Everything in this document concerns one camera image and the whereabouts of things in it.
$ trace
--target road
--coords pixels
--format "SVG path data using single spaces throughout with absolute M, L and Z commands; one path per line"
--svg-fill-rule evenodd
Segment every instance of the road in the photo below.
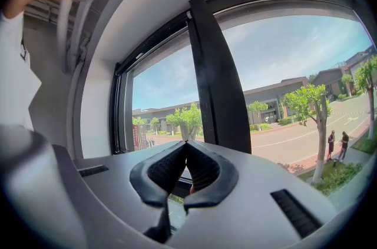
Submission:
M 369 99 L 366 94 L 349 100 L 330 104 L 332 115 L 327 122 L 327 136 L 335 130 L 335 140 L 342 139 L 342 132 L 350 135 L 361 126 L 369 123 Z M 153 138 L 156 145 L 179 140 L 176 137 L 147 135 Z M 307 127 L 292 125 L 283 130 L 268 133 L 252 133 L 252 154 L 282 164 L 293 164 L 318 153 L 318 131 L 314 121 L 310 120 Z

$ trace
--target building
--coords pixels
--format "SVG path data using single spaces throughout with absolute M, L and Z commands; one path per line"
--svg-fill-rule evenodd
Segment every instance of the building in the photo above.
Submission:
M 328 95 L 338 97 L 339 94 L 347 93 L 345 85 L 343 85 L 342 82 L 342 76 L 345 74 L 351 74 L 349 65 L 345 65 L 340 68 L 322 70 L 318 72 L 312 84 L 315 86 L 325 85 Z
M 284 79 L 278 84 L 244 91 L 246 105 L 250 105 L 255 101 L 259 101 L 265 102 L 269 106 L 266 111 L 261 112 L 259 117 L 255 112 L 249 111 L 250 124 L 258 124 L 263 122 L 273 123 L 279 120 L 279 102 L 283 98 L 283 96 L 287 93 L 299 89 L 302 86 L 307 85 L 308 83 L 309 82 L 306 77 L 298 77 Z M 176 127 L 172 127 L 170 124 L 166 123 L 166 116 L 169 114 L 174 114 L 176 109 L 190 109 L 190 107 L 191 103 L 174 105 L 161 109 L 135 109 L 132 111 L 132 116 L 147 119 L 147 126 L 150 125 L 152 118 L 156 117 L 160 120 L 160 123 L 157 124 L 158 131 L 176 132 Z M 287 108 L 283 108 L 282 113 L 284 113 L 285 116 L 290 116 L 292 114 L 292 112 Z
M 342 62 L 338 68 L 332 68 L 318 72 L 316 78 L 313 81 L 313 85 L 325 85 L 326 91 L 329 95 L 338 96 L 339 94 L 347 94 L 347 85 L 342 82 L 342 77 L 345 74 L 351 74 L 355 79 L 357 69 L 361 65 L 376 55 L 376 49 L 370 46 L 365 51 L 357 52 L 355 55 Z M 350 91 L 353 91 L 354 85 L 350 84 Z

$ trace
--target green tree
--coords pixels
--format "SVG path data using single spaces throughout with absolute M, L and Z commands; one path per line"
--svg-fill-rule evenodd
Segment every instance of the green tree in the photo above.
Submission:
M 306 121 L 309 117 L 317 124 L 319 134 L 318 158 L 316 170 L 313 176 L 313 183 L 318 183 L 325 163 L 325 149 L 326 149 L 326 121 L 331 111 L 328 107 L 329 101 L 326 100 L 325 85 L 302 86 L 295 92 L 287 93 L 284 97 L 284 104 L 290 109 L 297 112 L 297 120 L 301 125 L 306 126 Z M 310 105 L 313 105 L 316 111 L 316 117 L 310 113 Z
M 156 135 L 157 135 L 157 124 L 159 123 L 160 123 L 160 120 L 158 118 L 153 117 L 151 119 L 151 128 L 156 131 Z
M 202 126 L 201 112 L 193 102 L 190 109 L 176 109 L 174 114 L 166 116 L 166 122 L 180 127 L 182 140 L 195 140 L 197 131 Z
M 375 102 L 372 73 L 377 69 L 377 57 L 367 60 L 357 71 L 355 75 L 356 88 L 364 90 L 369 97 L 369 113 L 371 115 L 369 123 L 368 139 L 373 138 L 374 119 L 375 119 Z
M 145 118 L 141 118 L 140 116 L 139 117 L 132 117 L 132 124 L 133 125 L 142 125 L 142 124 L 146 124 L 147 123 L 147 120 Z
M 352 81 L 353 81 L 353 79 L 352 79 L 352 75 L 351 74 L 344 74 L 342 76 L 342 82 L 343 82 L 343 84 L 346 85 L 348 97 L 351 97 L 350 82 L 352 82 Z
M 260 121 L 259 115 L 262 111 L 265 111 L 269 108 L 269 105 L 265 104 L 264 102 L 255 101 L 248 106 L 248 109 L 251 112 L 255 112 L 258 115 L 258 123 L 259 123 L 259 131 L 260 131 Z
M 317 77 L 316 74 L 310 74 L 310 75 L 307 77 L 307 80 L 309 81 L 310 84 L 312 84 L 316 77 Z

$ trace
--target white shirt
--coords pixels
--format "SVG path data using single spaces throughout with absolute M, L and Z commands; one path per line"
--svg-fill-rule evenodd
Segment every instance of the white shirt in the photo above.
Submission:
M 41 81 L 30 69 L 30 56 L 21 45 L 24 13 L 12 19 L 0 12 L 0 124 L 32 130 L 30 103 Z

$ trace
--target blue sky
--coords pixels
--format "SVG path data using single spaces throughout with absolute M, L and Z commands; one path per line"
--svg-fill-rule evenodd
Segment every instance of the blue sky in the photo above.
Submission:
M 360 23 L 328 16 L 282 16 L 223 33 L 244 91 L 318 73 L 371 46 Z M 133 109 L 164 108 L 197 100 L 191 46 L 134 78 Z

